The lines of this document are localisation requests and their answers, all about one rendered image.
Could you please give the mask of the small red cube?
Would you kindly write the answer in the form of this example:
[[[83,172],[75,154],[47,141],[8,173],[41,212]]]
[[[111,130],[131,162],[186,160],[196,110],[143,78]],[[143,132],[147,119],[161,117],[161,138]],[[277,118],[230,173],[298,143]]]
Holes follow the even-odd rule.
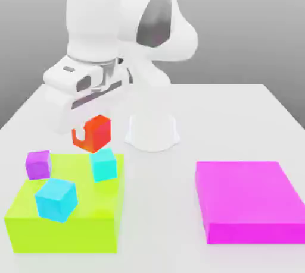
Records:
[[[111,140],[111,120],[103,115],[97,115],[85,122],[83,129],[83,140],[79,140],[76,137],[76,130],[72,129],[72,141],[74,145],[90,153],[99,151]]]

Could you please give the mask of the large lime green box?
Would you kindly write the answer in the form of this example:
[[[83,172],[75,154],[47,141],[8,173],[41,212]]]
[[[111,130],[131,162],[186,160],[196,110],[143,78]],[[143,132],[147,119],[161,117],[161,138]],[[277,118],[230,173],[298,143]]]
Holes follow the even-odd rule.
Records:
[[[27,180],[4,216],[16,253],[115,253],[122,216],[124,156],[117,178],[94,182],[88,154],[53,154],[52,176],[74,182],[78,205],[64,223],[39,217],[35,193],[45,180]]]

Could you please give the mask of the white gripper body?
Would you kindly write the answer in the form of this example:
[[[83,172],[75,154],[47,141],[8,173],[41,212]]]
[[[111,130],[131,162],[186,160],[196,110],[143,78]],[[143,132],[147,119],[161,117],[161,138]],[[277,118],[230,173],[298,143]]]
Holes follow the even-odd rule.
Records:
[[[128,89],[128,81],[117,81],[107,90],[85,96],[73,96],[51,86],[44,86],[46,121],[57,133],[64,134],[87,120],[109,110]]]

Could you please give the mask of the small cyan cube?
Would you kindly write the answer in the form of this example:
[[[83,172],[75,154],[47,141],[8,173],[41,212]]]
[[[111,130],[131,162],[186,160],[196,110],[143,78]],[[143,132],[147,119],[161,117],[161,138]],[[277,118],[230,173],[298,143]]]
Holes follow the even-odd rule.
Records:
[[[41,218],[65,223],[78,205],[76,184],[50,178],[35,194],[35,202]]]
[[[117,161],[110,148],[100,149],[89,155],[94,182],[112,180],[117,177]]]

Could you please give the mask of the small purple cube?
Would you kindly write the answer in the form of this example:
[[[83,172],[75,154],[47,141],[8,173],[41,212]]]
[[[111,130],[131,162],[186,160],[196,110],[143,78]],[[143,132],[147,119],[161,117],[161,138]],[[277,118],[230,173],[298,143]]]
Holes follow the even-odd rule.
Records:
[[[29,152],[27,154],[26,171],[29,180],[41,180],[51,177],[52,161],[49,150]]]

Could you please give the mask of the large magenta box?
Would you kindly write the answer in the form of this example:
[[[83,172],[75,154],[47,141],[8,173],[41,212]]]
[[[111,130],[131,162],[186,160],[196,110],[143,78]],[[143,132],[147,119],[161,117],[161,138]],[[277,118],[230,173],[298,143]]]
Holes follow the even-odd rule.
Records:
[[[272,161],[200,161],[195,187],[207,244],[303,244],[305,203]]]

